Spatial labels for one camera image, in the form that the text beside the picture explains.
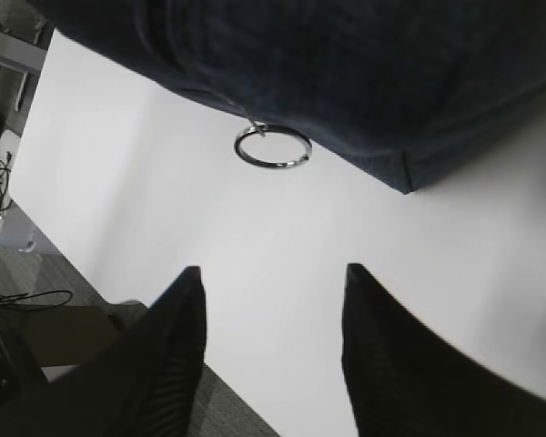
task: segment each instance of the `dark denim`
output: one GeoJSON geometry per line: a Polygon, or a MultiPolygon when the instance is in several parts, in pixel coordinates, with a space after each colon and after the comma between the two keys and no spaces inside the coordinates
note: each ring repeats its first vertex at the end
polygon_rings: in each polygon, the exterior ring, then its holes
{"type": "Polygon", "coordinates": [[[546,92],[546,0],[31,3],[167,89],[293,127],[403,193],[546,92]]]}

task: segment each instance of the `white surface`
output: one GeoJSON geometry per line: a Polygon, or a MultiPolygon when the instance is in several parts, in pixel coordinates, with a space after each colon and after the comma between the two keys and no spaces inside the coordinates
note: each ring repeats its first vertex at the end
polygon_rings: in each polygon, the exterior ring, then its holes
{"type": "Polygon", "coordinates": [[[149,304],[200,265],[207,363],[284,437],[356,435],[350,261],[546,396],[546,116],[407,197],[321,147],[303,168],[250,167],[232,148],[247,125],[55,36],[12,193],[108,300],[149,304]]]}

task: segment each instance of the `floor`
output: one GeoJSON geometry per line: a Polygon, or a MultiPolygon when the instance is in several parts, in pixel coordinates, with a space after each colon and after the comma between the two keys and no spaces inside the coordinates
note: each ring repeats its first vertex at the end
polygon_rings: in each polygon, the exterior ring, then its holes
{"type": "MultiPolygon", "coordinates": [[[[13,35],[32,40],[38,15],[23,0],[1,0],[0,22],[13,35]]],[[[28,94],[20,111],[14,110],[15,95],[22,75],[0,70],[0,114],[6,127],[22,135],[32,104],[37,78],[32,78],[28,94]]],[[[119,324],[128,328],[146,312],[141,304],[111,305],[86,282],[63,257],[24,254],[17,250],[0,249],[0,293],[18,294],[50,290],[74,292],[72,305],[97,305],[119,324]]],[[[36,303],[49,303],[38,300],[36,303]]],[[[192,414],[191,437],[275,437],[277,434],[253,412],[208,367],[200,383],[192,414]]]]}

